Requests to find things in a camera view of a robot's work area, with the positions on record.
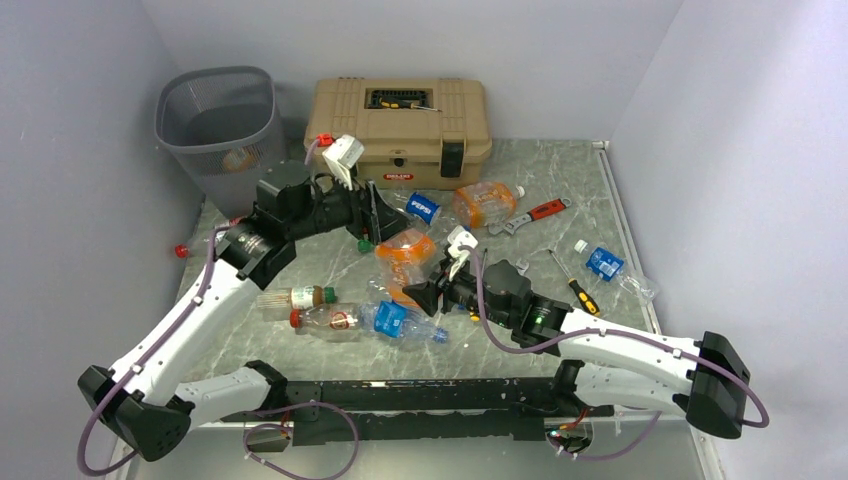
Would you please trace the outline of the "small orange juice bottle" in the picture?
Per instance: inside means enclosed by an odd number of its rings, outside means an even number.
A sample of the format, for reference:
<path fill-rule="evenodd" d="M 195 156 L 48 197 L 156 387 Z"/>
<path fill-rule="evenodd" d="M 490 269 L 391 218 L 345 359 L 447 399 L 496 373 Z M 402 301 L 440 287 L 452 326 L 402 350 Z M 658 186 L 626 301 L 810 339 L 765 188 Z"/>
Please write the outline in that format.
<path fill-rule="evenodd" d="M 256 154 L 250 147 L 230 150 L 222 159 L 222 166 L 227 173 L 241 173 L 255 167 Z"/>

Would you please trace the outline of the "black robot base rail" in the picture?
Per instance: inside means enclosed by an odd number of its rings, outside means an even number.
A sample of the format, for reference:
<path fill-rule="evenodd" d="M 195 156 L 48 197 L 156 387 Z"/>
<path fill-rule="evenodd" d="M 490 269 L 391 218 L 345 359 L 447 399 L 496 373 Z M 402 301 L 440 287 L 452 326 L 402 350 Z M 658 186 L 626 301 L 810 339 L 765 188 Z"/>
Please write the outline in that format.
<path fill-rule="evenodd" d="M 418 440 L 508 437 L 540 441 L 559 420 L 586 411 L 567 381 L 566 361 L 554 377 L 289 381 L 287 392 L 231 421 L 286 420 L 297 446 L 360 439 Z"/>

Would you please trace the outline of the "clear bottle blue label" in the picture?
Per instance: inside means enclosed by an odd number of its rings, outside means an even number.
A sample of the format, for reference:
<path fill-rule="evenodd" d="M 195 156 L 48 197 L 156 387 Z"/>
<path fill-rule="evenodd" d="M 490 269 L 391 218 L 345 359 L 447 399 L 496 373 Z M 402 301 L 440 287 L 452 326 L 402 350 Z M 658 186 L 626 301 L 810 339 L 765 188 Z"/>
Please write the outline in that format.
<path fill-rule="evenodd" d="M 395 302 L 363 303 L 358 308 L 363 324 L 369 330 L 392 339 L 446 344 L 449 332 L 417 309 Z"/>

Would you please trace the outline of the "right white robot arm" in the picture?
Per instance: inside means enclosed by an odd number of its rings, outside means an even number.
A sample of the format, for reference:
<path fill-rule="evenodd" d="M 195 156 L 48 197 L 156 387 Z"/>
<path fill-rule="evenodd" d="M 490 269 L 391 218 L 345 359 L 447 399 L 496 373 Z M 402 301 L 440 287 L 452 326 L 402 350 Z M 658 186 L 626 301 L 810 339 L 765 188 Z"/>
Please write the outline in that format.
<path fill-rule="evenodd" d="M 455 306 L 510 331 L 512 349 L 561 358 L 551 388 L 557 411 L 621 406 L 684 418 L 698 430 L 737 439 L 746 426 L 750 371 L 731 342 L 707 331 L 699 340 L 650 334 L 601 319 L 535 293 L 507 261 L 481 275 L 446 259 L 427 280 L 403 292 L 426 314 Z"/>

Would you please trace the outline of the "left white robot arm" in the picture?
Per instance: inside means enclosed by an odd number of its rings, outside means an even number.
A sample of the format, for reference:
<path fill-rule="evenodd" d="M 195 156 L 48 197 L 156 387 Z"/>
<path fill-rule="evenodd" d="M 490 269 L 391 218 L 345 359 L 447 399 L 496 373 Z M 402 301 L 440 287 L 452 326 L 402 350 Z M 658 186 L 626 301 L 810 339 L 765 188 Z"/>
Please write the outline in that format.
<path fill-rule="evenodd" d="M 378 244 L 411 224 L 370 180 L 315 175 L 295 161 L 270 168 L 257 184 L 251 212 L 212 232 L 203 269 L 171 311 L 111 366 L 81 374 L 78 386 L 92 421 L 153 462 L 204 423 L 239 412 L 279 417 L 290 404 L 288 382 L 263 361 L 207 381 L 188 383 L 185 374 L 228 319 L 295 260 L 299 240 L 341 228 Z"/>

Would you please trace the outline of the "green plastic bottle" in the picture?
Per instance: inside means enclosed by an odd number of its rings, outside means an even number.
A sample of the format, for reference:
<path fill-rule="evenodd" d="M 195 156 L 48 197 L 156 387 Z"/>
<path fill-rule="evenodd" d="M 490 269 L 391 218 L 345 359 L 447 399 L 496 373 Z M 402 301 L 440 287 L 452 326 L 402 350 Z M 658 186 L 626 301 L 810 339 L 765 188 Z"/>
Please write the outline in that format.
<path fill-rule="evenodd" d="M 373 249 L 374 249 L 374 245 L 366 239 L 360 239 L 357 242 L 357 250 L 361 254 L 368 254 L 368 253 L 372 252 Z"/>

